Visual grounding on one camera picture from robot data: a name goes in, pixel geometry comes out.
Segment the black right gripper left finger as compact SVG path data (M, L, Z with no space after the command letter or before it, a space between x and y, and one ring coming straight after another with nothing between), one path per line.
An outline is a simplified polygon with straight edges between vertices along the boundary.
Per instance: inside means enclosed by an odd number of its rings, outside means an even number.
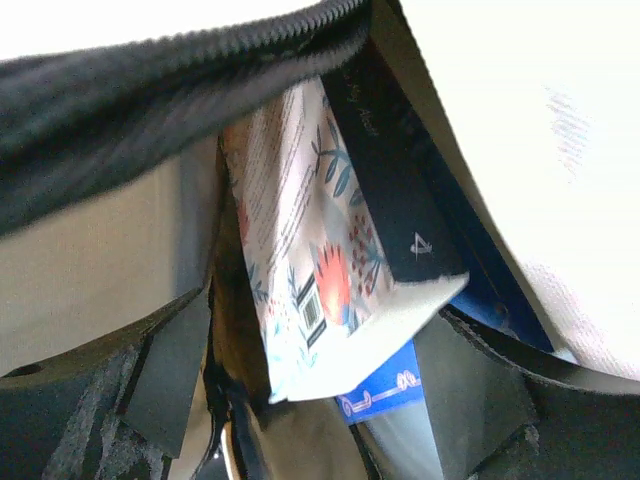
M210 326L193 290L153 314L1 378L4 479L165 479Z

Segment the blue hardcover book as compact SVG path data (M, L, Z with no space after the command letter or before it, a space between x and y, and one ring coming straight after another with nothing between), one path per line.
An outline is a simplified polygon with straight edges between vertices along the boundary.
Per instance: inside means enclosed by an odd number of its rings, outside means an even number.
M523 375L452 320L467 316L511 346L547 353L549 337L375 44L324 86L393 277L469 277L413 341L444 477L538 478L538 418Z

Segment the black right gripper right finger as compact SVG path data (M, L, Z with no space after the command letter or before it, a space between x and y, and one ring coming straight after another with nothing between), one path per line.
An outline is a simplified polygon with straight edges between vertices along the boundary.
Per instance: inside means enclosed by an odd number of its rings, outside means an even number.
M556 358L453 307L415 346L445 478L638 478L637 381Z

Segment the floral paperback book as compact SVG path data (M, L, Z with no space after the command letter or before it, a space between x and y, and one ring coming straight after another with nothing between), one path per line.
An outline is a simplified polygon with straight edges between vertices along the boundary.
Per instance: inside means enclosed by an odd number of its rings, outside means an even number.
M353 390L466 286L428 135L373 45L220 139L271 402Z

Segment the beige canvas backpack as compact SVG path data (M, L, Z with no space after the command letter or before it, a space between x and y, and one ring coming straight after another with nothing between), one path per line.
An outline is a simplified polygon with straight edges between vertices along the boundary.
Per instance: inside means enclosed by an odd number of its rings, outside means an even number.
M223 130L373 42L551 354L639 384L635 1L6 1L1 378L207 294L165 479L447 479L413 341L270 401Z

